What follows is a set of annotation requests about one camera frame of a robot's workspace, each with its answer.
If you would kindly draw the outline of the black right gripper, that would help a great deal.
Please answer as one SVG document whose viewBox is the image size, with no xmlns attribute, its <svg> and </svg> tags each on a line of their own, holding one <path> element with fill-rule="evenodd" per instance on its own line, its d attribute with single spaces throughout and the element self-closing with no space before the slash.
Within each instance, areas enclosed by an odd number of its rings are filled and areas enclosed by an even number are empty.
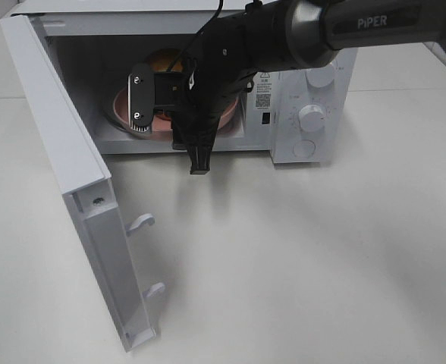
<svg viewBox="0 0 446 364">
<path fill-rule="evenodd" d="M 187 150 L 190 174 L 210 171 L 218 122 L 225 109 L 242 93 L 256 71 L 247 56 L 183 56 L 187 103 L 173 116 L 172 149 Z"/>
</svg>

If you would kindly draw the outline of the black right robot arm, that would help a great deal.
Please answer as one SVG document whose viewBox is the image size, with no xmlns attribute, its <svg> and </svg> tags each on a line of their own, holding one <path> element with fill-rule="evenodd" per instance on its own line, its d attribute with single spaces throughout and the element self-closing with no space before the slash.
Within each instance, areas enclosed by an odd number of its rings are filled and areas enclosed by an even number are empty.
<svg viewBox="0 0 446 364">
<path fill-rule="evenodd" d="M 209 171 L 219 118 L 257 73 L 320 68 L 343 49 L 414 42 L 446 53 L 446 1 L 254 1 L 213 15 L 181 52 L 186 95 L 173 122 L 191 173 Z"/>
</svg>

